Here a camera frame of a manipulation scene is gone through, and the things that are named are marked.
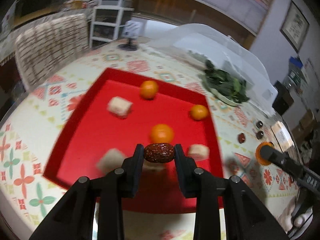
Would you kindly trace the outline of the beige sugarcane piece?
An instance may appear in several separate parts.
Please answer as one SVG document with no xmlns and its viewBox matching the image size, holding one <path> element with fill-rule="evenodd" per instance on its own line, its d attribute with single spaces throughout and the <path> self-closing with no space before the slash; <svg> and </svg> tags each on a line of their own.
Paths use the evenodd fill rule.
<svg viewBox="0 0 320 240">
<path fill-rule="evenodd" d="M 209 157 L 209 148 L 202 144 L 193 144 L 189 147 L 188 156 L 196 161 L 203 161 Z"/>
<path fill-rule="evenodd" d="M 97 162 L 97 169 L 103 174 L 119 168 L 122 166 L 124 159 L 126 158 L 125 154 L 116 148 L 108 150 Z"/>
</svg>

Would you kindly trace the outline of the red jujube date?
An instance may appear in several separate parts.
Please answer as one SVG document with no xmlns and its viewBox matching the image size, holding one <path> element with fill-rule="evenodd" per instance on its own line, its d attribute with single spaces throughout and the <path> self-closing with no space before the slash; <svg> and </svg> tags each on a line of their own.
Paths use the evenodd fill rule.
<svg viewBox="0 0 320 240">
<path fill-rule="evenodd" d="M 169 163 L 175 157 L 175 150 L 171 144 L 149 144 L 144 148 L 144 159 L 150 163 Z"/>
<path fill-rule="evenodd" d="M 244 133 L 238 134 L 238 142 L 239 142 L 240 144 L 243 144 L 245 141 L 246 141 L 246 136 L 245 136 L 245 134 L 244 134 Z"/>
</svg>

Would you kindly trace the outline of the beige sugarcane piece edge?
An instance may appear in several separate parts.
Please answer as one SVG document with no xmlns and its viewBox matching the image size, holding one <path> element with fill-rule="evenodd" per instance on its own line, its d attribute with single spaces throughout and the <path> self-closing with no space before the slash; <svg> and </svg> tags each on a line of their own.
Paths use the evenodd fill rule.
<svg viewBox="0 0 320 240">
<path fill-rule="evenodd" d="M 115 96 L 109 101 L 107 110 L 120 118 L 125 118 L 130 113 L 132 105 L 131 101 Z"/>
</svg>

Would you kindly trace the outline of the dark plum left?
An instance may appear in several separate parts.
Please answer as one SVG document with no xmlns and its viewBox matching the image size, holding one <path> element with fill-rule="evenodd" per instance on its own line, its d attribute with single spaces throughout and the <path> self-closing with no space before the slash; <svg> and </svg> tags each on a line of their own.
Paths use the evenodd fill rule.
<svg viewBox="0 0 320 240">
<path fill-rule="evenodd" d="M 264 137 L 264 132 L 262 130 L 257 131 L 256 138 L 261 140 Z"/>
</svg>

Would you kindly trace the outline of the dark plum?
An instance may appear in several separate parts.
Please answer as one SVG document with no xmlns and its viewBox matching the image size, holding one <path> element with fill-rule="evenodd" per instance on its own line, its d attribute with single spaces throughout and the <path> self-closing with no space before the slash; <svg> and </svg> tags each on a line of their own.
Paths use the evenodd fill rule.
<svg viewBox="0 0 320 240">
<path fill-rule="evenodd" d="M 256 122 L 255 125 L 256 125 L 257 128 L 262 128 L 263 127 L 263 122 L 259 120 L 259 121 Z"/>
<path fill-rule="evenodd" d="M 264 132 L 262 130 L 257 131 L 256 138 L 261 140 L 264 137 Z"/>
</svg>

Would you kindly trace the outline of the dark plum rear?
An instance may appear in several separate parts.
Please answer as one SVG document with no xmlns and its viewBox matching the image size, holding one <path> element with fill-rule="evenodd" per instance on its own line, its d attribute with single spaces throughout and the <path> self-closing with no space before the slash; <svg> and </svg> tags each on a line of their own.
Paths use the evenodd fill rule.
<svg viewBox="0 0 320 240">
<path fill-rule="evenodd" d="M 262 128 L 263 127 L 263 122 L 259 120 L 259 121 L 256 122 L 255 125 L 256 125 L 257 128 Z"/>
</svg>

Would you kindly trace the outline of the red tray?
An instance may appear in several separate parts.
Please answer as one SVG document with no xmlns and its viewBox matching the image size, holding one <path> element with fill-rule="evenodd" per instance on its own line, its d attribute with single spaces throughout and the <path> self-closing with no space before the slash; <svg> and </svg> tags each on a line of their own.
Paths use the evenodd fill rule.
<svg viewBox="0 0 320 240">
<path fill-rule="evenodd" d="M 207 105 L 203 94 L 158 81 L 153 100 L 140 97 L 140 85 L 147 77 L 113 68 L 106 69 L 82 97 L 65 124 L 48 159 L 44 177 L 68 189 L 81 176 L 103 176 L 96 164 L 110 149 L 133 155 L 137 144 L 149 145 L 150 131 L 157 124 L 174 130 L 173 144 L 184 151 L 193 144 L 209 148 L 209 157 L 197 165 L 216 177 L 223 177 L 219 142 L 210 116 L 191 118 L 194 105 Z M 125 118 L 107 110 L 109 101 L 119 96 L 133 103 Z"/>
</svg>

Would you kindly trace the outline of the plate of green spinach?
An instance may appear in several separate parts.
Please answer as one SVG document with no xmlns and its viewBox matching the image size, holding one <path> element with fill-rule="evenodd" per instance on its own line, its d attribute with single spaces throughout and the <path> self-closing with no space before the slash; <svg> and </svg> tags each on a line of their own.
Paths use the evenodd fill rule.
<svg viewBox="0 0 320 240">
<path fill-rule="evenodd" d="M 229 72 L 218 69 L 209 60 L 204 62 L 204 84 L 212 91 L 213 89 L 232 103 L 241 104 L 248 102 L 247 81 L 242 78 L 231 76 Z"/>
</svg>

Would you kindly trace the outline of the water bottle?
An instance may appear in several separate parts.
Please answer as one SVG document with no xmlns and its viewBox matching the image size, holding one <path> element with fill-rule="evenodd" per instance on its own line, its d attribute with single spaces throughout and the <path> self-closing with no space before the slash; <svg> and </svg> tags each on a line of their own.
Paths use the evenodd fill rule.
<svg viewBox="0 0 320 240">
<path fill-rule="evenodd" d="M 295 87 L 299 87 L 302 79 L 302 69 L 303 63 L 299 57 L 289 58 L 289 73 L 288 77 L 295 84 Z"/>
</svg>

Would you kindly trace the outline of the white mesh food cover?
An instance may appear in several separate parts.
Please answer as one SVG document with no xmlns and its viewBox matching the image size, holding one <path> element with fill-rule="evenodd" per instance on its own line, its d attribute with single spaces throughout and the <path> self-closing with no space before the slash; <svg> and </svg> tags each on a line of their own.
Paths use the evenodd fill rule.
<svg viewBox="0 0 320 240">
<path fill-rule="evenodd" d="M 184 24 L 148 42 L 148 46 L 178 55 L 198 53 L 217 69 L 247 81 L 250 103 L 267 115 L 275 113 L 272 104 L 278 91 L 272 85 L 266 68 L 250 51 L 219 31 L 198 23 Z"/>
</svg>

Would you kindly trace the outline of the small desk fan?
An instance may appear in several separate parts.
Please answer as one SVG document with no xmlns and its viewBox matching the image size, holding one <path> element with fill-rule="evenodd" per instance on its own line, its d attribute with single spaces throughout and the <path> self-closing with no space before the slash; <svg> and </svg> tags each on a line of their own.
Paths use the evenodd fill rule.
<svg viewBox="0 0 320 240">
<path fill-rule="evenodd" d="M 122 32 L 122 37 L 126 38 L 126 43 L 119 44 L 118 48 L 126 51 L 136 51 L 138 46 L 134 44 L 134 40 L 138 38 L 142 26 L 142 22 L 127 21 Z"/>
</svg>

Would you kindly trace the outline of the white drawer cabinet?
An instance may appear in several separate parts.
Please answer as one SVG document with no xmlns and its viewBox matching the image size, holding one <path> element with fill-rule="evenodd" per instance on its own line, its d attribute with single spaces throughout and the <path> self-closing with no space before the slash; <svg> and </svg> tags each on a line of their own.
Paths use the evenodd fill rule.
<svg viewBox="0 0 320 240">
<path fill-rule="evenodd" d="M 99 0 L 93 9 L 89 46 L 95 48 L 121 37 L 125 23 L 131 20 L 133 0 Z"/>
</svg>

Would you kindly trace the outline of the patterned fabric chair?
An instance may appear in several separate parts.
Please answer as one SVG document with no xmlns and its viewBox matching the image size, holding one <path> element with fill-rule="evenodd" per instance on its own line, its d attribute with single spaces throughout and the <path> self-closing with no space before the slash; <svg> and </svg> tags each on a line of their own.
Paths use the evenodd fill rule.
<svg viewBox="0 0 320 240">
<path fill-rule="evenodd" d="M 24 31 L 15 41 L 15 61 L 25 90 L 32 91 L 88 50 L 85 14 L 60 17 Z"/>
</svg>

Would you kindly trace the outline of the microwave oven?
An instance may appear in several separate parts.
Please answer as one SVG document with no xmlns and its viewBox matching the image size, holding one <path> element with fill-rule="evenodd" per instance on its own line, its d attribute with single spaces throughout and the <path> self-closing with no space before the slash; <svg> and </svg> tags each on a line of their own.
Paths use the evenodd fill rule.
<svg viewBox="0 0 320 240">
<path fill-rule="evenodd" d="M 14 27 L 39 17 L 57 12 L 60 0 L 17 0 L 14 12 Z"/>
</svg>

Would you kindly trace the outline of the framed wall picture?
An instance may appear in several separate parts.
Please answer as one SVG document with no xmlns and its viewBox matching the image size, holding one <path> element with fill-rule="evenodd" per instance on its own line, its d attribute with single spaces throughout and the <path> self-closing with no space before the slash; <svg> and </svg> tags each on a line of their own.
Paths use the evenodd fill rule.
<svg viewBox="0 0 320 240">
<path fill-rule="evenodd" d="M 291 0 L 288 11 L 281 25 L 280 32 L 287 39 L 296 53 L 298 53 L 302 47 L 309 30 L 309 26 L 310 24 L 302 11 L 297 7 L 295 2 Z"/>
</svg>

